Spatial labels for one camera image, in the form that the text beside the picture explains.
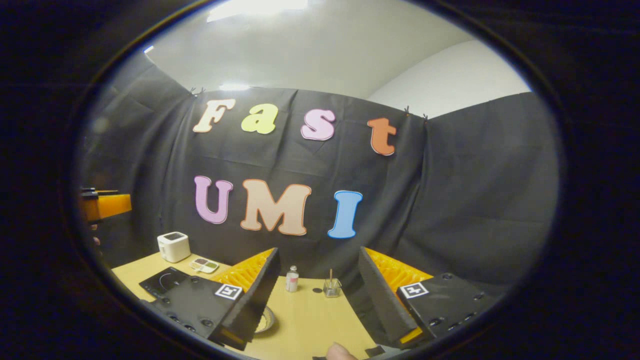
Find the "white small box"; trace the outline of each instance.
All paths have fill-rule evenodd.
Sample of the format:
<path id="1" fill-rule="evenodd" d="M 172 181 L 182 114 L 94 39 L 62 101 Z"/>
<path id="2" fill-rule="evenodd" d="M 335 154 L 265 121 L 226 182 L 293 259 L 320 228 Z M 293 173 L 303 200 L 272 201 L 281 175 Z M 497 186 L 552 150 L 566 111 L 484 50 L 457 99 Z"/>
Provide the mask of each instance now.
<path id="1" fill-rule="evenodd" d="M 162 258 L 170 263 L 177 263 L 191 255 L 189 236 L 177 231 L 158 236 L 158 248 Z"/>

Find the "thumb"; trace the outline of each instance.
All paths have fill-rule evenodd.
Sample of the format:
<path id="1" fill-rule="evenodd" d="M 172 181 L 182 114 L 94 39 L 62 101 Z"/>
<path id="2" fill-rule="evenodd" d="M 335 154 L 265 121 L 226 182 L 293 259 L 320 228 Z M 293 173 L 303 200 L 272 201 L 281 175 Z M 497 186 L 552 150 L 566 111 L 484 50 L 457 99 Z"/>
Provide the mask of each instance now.
<path id="1" fill-rule="evenodd" d="M 347 349 L 338 343 L 333 343 L 326 352 L 326 360 L 358 360 Z"/>

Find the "round dish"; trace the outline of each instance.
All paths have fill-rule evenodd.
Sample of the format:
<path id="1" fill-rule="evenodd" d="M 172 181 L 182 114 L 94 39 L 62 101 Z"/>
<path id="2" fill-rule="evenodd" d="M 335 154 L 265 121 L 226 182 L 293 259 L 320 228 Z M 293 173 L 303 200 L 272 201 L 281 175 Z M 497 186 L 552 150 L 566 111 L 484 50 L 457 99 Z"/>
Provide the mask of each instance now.
<path id="1" fill-rule="evenodd" d="M 260 322 L 258 323 L 258 327 L 255 328 L 255 333 L 260 334 L 261 332 L 269 330 L 273 324 L 276 322 L 276 317 L 273 315 L 273 311 L 268 306 L 264 307 L 264 312 L 260 317 Z"/>

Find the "foam letter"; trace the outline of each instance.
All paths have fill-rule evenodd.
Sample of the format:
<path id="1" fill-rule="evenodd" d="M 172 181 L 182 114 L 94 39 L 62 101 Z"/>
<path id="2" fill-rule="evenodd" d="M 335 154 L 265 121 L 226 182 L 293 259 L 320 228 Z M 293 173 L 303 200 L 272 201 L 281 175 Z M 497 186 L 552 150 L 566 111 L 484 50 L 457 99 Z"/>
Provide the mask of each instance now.
<path id="1" fill-rule="evenodd" d="M 335 214 L 333 229 L 327 233 L 335 239 L 348 239 L 356 236 L 353 230 L 353 219 L 356 217 L 358 203 L 362 200 L 362 194 L 341 190 L 333 196 L 338 201 L 338 211 Z"/>
<path id="2" fill-rule="evenodd" d="M 395 135 L 396 129 L 389 125 L 389 119 L 383 117 L 380 119 L 369 120 L 367 123 L 371 130 L 371 147 L 373 151 L 380 155 L 389 156 L 396 151 L 393 145 L 389 145 L 387 140 L 389 134 Z"/>
<path id="3" fill-rule="evenodd" d="M 257 131 L 260 134 L 272 132 L 276 126 L 273 122 L 278 115 L 278 106 L 274 104 L 259 104 L 249 110 L 251 115 L 242 120 L 242 130 L 250 133 Z"/>
<path id="4" fill-rule="evenodd" d="M 208 133 L 211 130 L 211 120 L 217 124 L 226 109 L 233 109 L 236 105 L 235 99 L 210 100 L 207 101 L 207 109 L 202 114 L 200 121 L 193 127 L 195 133 Z"/>
<path id="5" fill-rule="evenodd" d="M 225 222 L 229 205 L 229 192 L 234 188 L 234 185 L 224 180 L 216 181 L 216 187 L 219 192 L 218 212 L 214 213 L 207 206 L 207 192 L 211 185 L 211 179 L 205 176 L 196 176 L 194 181 L 196 183 L 196 210 L 198 210 L 200 217 L 214 224 Z"/>
<path id="6" fill-rule="evenodd" d="M 329 140 L 333 136 L 333 125 L 330 122 L 335 120 L 335 115 L 331 110 L 313 109 L 305 114 L 305 124 L 300 132 L 302 137 L 309 140 Z"/>
<path id="7" fill-rule="evenodd" d="M 278 230 L 287 235 L 304 235 L 305 203 L 311 194 L 311 188 L 305 185 L 291 184 L 282 193 L 278 202 L 273 201 L 269 186 L 262 180 L 247 179 L 242 183 L 246 188 L 246 216 L 240 226 L 247 230 L 258 231 L 262 225 L 258 222 L 258 212 L 269 231 L 272 231 L 281 217 L 282 225 Z"/>

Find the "yellow tabletop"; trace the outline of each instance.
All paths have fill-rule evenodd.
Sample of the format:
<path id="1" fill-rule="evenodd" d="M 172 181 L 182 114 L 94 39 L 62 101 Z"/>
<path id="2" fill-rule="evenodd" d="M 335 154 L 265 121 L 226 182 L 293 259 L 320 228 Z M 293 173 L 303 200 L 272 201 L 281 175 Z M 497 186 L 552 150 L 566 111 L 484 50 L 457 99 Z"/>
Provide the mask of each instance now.
<path id="1" fill-rule="evenodd" d="M 199 258 L 192 254 L 178 262 L 169 263 L 160 253 L 133 261 L 113 269 L 114 274 L 136 296 L 153 301 L 139 283 L 169 266 L 189 275 L 199 275 L 206 279 L 225 271 L 230 266 L 220 264 L 213 274 L 196 274 L 189 263 Z M 335 341 L 346 347 L 358 359 L 367 359 L 365 349 L 377 345 L 349 305 L 344 294 L 327 298 L 323 293 L 313 292 L 322 288 L 323 279 L 298 279 L 298 290 L 285 290 L 285 277 L 280 276 L 273 287 L 267 306 L 276 318 L 276 324 L 269 330 L 256 334 L 244 351 L 228 347 L 230 350 L 262 360 L 311 359 L 324 356 L 327 348 Z"/>

